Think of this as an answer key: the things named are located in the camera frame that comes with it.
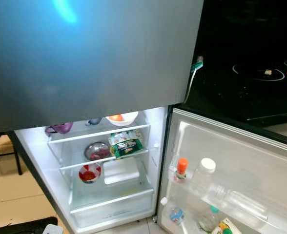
refrigerator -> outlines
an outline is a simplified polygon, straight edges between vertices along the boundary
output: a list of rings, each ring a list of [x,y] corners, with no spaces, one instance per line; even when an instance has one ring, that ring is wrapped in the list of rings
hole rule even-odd
[[[287,143],[176,105],[188,92],[202,4],[0,0],[0,131],[10,131],[70,232],[154,215],[170,233],[201,233],[197,220],[212,205],[242,233],[287,233]],[[138,115],[126,126],[110,121],[131,112]],[[67,133],[45,133],[69,122]],[[110,145],[125,132],[140,133],[140,150],[85,158],[91,143]],[[182,157],[183,183],[175,177]],[[216,170],[199,195],[192,178],[206,157]],[[81,170],[96,164],[97,179],[84,183]],[[220,187],[243,201],[212,196]],[[171,220],[164,197],[184,211],[185,227]]]

stainless steel door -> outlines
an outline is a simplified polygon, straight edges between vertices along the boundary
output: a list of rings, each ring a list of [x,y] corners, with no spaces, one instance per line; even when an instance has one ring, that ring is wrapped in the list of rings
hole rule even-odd
[[[185,182],[177,183],[173,178],[181,157],[187,158],[189,165]],[[207,193],[198,195],[192,177],[204,157],[216,162],[216,171]],[[266,219],[251,214],[247,218],[242,214],[248,211],[239,206],[229,209],[220,197],[212,196],[216,186],[262,204],[267,210]],[[287,233],[287,145],[283,143],[174,109],[161,188],[160,198],[174,200],[194,222],[209,204],[234,222],[238,220],[242,233]],[[159,224],[174,233],[183,233],[162,214],[163,206],[159,207]]]
[[[182,102],[203,0],[0,0],[0,131]]]

orange bottle cap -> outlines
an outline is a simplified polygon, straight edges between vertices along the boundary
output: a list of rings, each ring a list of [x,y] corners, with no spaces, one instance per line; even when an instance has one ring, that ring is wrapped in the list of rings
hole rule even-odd
[[[177,165],[177,172],[179,174],[185,174],[188,166],[188,160],[184,157],[180,158],[178,160],[178,165]]]

tiled floor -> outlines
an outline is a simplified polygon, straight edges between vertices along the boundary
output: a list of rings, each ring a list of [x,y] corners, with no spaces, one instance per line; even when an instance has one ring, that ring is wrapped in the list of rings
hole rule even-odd
[[[7,136],[0,138],[0,154],[12,152]],[[23,175],[18,175],[13,155],[0,157],[0,227],[55,216],[69,234],[56,211],[20,159]],[[165,234],[152,218],[132,222],[98,234]]]

chair leg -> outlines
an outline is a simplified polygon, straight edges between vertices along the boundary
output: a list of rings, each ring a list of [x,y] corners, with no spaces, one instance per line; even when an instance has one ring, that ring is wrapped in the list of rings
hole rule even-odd
[[[14,150],[14,154],[15,154],[15,157],[16,157],[16,163],[17,163],[17,168],[18,168],[18,173],[19,175],[22,175],[23,172],[22,172],[22,169],[21,169],[21,164],[20,164],[20,160],[19,160],[19,156],[18,156],[18,153],[16,151],[16,149],[13,147],[13,150]]]

